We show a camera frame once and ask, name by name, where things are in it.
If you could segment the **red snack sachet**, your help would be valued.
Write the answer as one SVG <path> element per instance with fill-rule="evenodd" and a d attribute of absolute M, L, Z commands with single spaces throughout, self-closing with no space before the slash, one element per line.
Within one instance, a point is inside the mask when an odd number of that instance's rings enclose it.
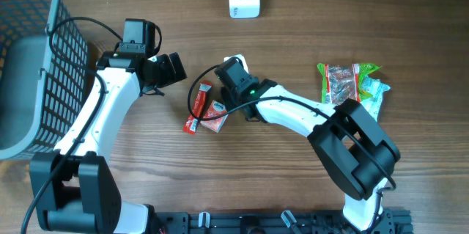
<path fill-rule="evenodd" d="M 207 119 L 214 117 L 214 120 L 202 121 L 201 124 L 205 128 L 208 128 L 211 131 L 218 133 L 227 118 L 226 115 L 222 116 L 222 114 L 225 113 L 227 113 L 225 105 L 216 100 L 213 100 L 203 118 Z"/>

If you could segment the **long red stick sachet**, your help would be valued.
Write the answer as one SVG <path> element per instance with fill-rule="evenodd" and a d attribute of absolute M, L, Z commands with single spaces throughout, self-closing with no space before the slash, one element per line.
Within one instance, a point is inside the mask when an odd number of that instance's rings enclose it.
<path fill-rule="evenodd" d="M 213 84 L 209 81 L 203 81 L 199 86 L 199 91 L 197 93 L 196 100 L 192 107 L 192 112 L 197 117 L 201 117 L 202 110 L 206 103 L 207 94 L 212 88 L 212 86 Z M 194 135 L 196 133 L 198 124 L 199 124 L 199 121 L 194 116 L 191 115 L 188 117 L 182 130 L 186 132 L 187 134 Z"/>

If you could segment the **green gummy candy bag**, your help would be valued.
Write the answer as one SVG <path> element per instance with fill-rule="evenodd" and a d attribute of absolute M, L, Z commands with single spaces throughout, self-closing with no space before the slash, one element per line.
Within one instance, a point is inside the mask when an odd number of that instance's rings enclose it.
<path fill-rule="evenodd" d="M 322 103 L 339 105 L 350 98 L 361 102 L 372 97 L 362 84 L 365 78 L 380 69 L 372 63 L 330 65 L 319 63 L 317 69 L 322 76 Z"/>

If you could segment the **teal tissue pack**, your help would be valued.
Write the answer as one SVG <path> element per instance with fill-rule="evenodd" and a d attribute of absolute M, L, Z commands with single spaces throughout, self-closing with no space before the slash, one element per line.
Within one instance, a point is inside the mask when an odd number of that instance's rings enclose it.
<path fill-rule="evenodd" d="M 391 87 L 382 83 L 379 79 L 373 79 L 366 76 L 363 79 L 361 88 L 363 91 L 367 91 L 371 95 L 370 98 L 362 100 L 361 104 L 377 122 L 380 108 L 383 103 L 383 95 L 385 92 L 390 91 Z"/>

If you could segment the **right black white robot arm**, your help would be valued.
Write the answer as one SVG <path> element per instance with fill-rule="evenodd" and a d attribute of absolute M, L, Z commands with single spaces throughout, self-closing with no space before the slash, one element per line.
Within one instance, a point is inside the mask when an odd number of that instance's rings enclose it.
<path fill-rule="evenodd" d="M 235 56 L 216 66 L 215 74 L 230 113 L 306 137 L 345 194 L 345 219 L 367 233 L 377 226 L 383 192 L 396 188 L 391 175 L 400 152 L 361 103 L 348 98 L 334 106 L 302 98 L 272 80 L 260 81 Z"/>

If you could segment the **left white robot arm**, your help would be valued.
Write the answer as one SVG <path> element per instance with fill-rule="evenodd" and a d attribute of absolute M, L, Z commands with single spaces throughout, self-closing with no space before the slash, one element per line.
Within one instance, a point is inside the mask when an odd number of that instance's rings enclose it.
<path fill-rule="evenodd" d="M 95 85 L 70 130 L 49 153 L 35 153 L 29 164 L 34 199 L 21 232 L 33 214 L 45 231 L 69 233 L 159 233 L 151 205 L 122 199 L 108 166 L 120 126 L 142 95 L 186 78 L 176 53 L 161 54 L 162 34 L 153 22 L 125 20 L 124 34 L 106 51 L 92 74 Z"/>

